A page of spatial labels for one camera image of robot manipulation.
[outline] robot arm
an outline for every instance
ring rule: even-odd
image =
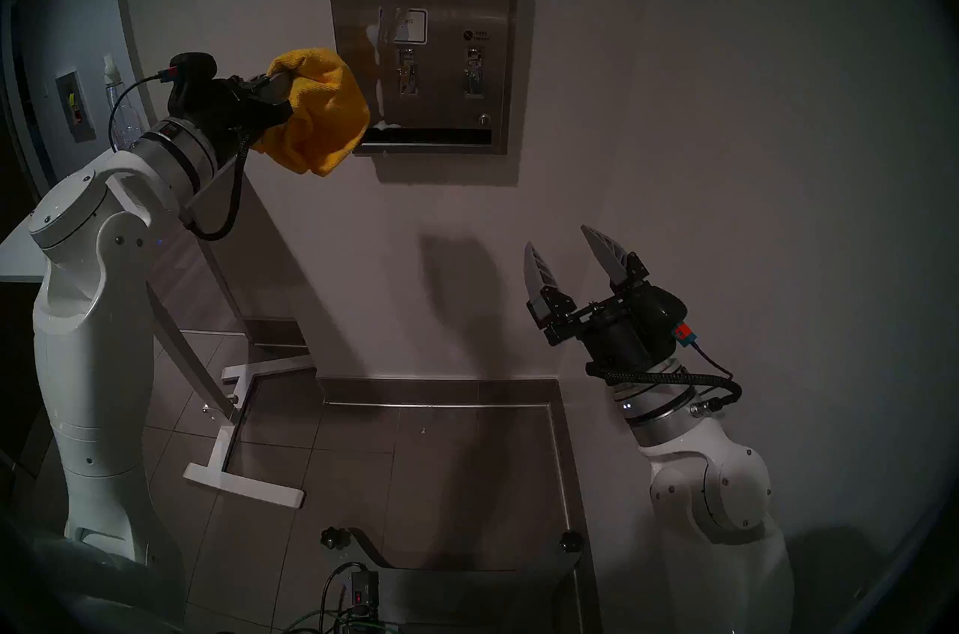
[[[64,535],[124,557],[155,586],[147,607],[182,616],[183,567],[149,499],[141,435],[152,387],[148,244],[157,219],[181,213],[236,157],[236,218],[243,159],[270,126],[291,115],[288,75],[214,79],[206,54],[182,54],[156,77],[172,81],[170,115],[128,151],[66,177],[31,214],[49,262],[34,304],[36,370],[66,478]]]
[[[526,245],[527,308],[551,345],[570,338],[585,345],[593,358],[586,372],[610,387],[649,459],[677,627],[788,631],[792,574],[783,535],[767,515],[769,472],[710,416],[736,403],[741,387],[699,348],[684,322],[686,305],[646,281],[649,271],[635,253],[588,226],[582,231],[613,295],[577,309]],[[677,342],[726,375],[688,372],[673,357]],[[707,396],[715,389],[726,394]]]

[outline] yellow cloth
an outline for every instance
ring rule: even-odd
[[[290,87],[293,115],[267,129],[253,149],[302,173],[329,175],[363,138],[369,108],[349,66],[328,48],[289,51],[269,64],[267,73],[295,71]]]

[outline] gray floor tile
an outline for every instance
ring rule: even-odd
[[[269,634],[267,627],[251,624],[242,619],[234,619],[208,608],[202,608],[192,603],[186,604],[186,613],[183,615],[184,634],[217,634],[231,632],[231,634]]]
[[[209,366],[225,339],[223,335],[184,335],[199,361]],[[149,398],[147,425],[151,428],[173,430],[182,417],[184,408],[194,395],[193,389],[170,356],[161,352],[154,364],[154,391]]]
[[[199,361],[203,365],[210,363],[213,354],[217,352],[220,343],[223,341],[223,335],[198,335],[195,333],[184,333],[183,335],[190,347],[197,354]]]
[[[327,405],[313,447],[391,453],[399,416],[397,407]]]
[[[188,432],[191,435],[206,435],[206,437],[216,437],[220,431],[221,413],[214,411],[203,411],[206,403],[196,392],[190,395],[180,419],[176,422],[175,430],[177,432]]]
[[[473,456],[464,467],[464,501],[475,524],[476,567],[522,569],[566,530],[550,414],[543,407],[483,410]]]
[[[240,443],[229,470],[298,487],[310,451]],[[269,626],[293,524],[289,507],[221,493],[199,552],[190,603]]]
[[[213,354],[206,369],[217,381],[223,375],[223,369],[228,365],[241,363],[259,363],[260,360],[270,360],[271,356],[262,348],[254,347],[244,336],[224,335],[220,346]]]
[[[317,435],[323,396],[315,370],[257,380],[240,439],[250,443],[310,448]]]
[[[143,468],[147,472],[147,481],[154,477],[156,464],[160,463],[163,449],[170,440],[170,431],[159,428],[143,429]]]
[[[403,408],[389,485],[382,553],[396,567],[474,563],[477,516],[470,483],[480,460],[479,410]]]
[[[147,425],[173,430],[193,393],[179,368],[167,353],[160,353],[154,364],[154,390],[149,396]]]
[[[319,543],[324,528],[359,528],[380,547],[392,460],[383,453],[313,451],[303,483],[306,498],[295,513],[283,564],[275,627],[318,607],[319,591],[332,572]],[[317,619],[303,625],[315,627]]]
[[[156,513],[180,547],[188,582],[217,491],[185,480],[183,470],[191,461],[205,464],[212,449],[212,438],[174,432],[149,483]]]

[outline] wall-mounted dispenser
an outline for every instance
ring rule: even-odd
[[[505,153],[516,0],[331,0],[370,108],[357,153]]]

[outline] black cable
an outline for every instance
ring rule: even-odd
[[[127,92],[130,92],[132,88],[138,87],[140,86],[140,84],[146,84],[148,81],[152,81],[153,79],[163,79],[163,72],[160,72],[159,74],[154,74],[152,77],[146,77],[145,79],[140,79],[140,81],[134,81],[134,83],[131,84],[129,87],[127,87],[123,91],[123,94],[121,94],[120,97],[117,98],[117,101],[113,103],[113,110],[110,110],[110,119],[108,123],[106,124],[106,137],[110,140],[110,149],[113,149],[114,152],[117,151],[117,145],[113,143],[113,118],[117,114],[117,108],[120,106],[120,103],[122,103],[125,96],[127,96]]]
[[[725,373],[725,374],[726,374],[727,376],[729,376],[730,378],[733,378],[733,372],[726,370],[726,369],[725,369],[724,367],[722,367],[719,363],[716,363],[715,360],[713,360],[713,359],[710,358],[708,355],[706,355],[706,353],[703,352],[703,348],[701,348],[701,347],[700,347],[699,345],[697,345],[695,342],[690,342],[690,345],[692,345],[692,347],[695,349],[695,351],[696,351],[697,353],[699,353],[703,358],[706,359],[706,363],[708,363],[709,365],[712,365],[712,367],[715,368],[716,370],[721,370],[723,373]]]
[[[334,569],[333,572],[330,572],[330,576],[327,577],[326,582],[323,584],[323,595],[319,598],[319,626],[323,627],[323,617],[326,616],[326,594],[330,590],[330,583],[333,582],[333,578],[336,577],[343,570],[349,569],[350,567],[356,567],[360,570],[365,570],[366,565],[361,564],[360,562],[343,562],[337,569]]]
[[[250,142],[241,139],[240,147],[237,149],[236,162],[233,165],[233,188],[230,190],[230,207],[226,212],[226,221],[216,231],[202,231],[196,221],[190,221],[186,227],[193,232],[193,235],[204,242],[219,242],[223,237],[230,233],[233,224],[236,223],[237,214],[240,212],[240,194],[243,192],[243,165],[246,162],[246,154],[249,152]]]
[[[709,387],[705,394],[713,389],[726,389],[729,394],[724,397],[713,397],[707,400],[706,404],[710,411],[719,411],[726,405],[737,402],[742,396],[742,387],[731,378],[714,376],[709,373],[685,373],[675,371],[673,373],[649,373],[648,371],[633,371],[621,368],[606,368],[599,363],[586,363],[586,373],[590,376],[596,376],[605,381],[609,386],[615,387],[616,384],[681,384],[687,387]]]

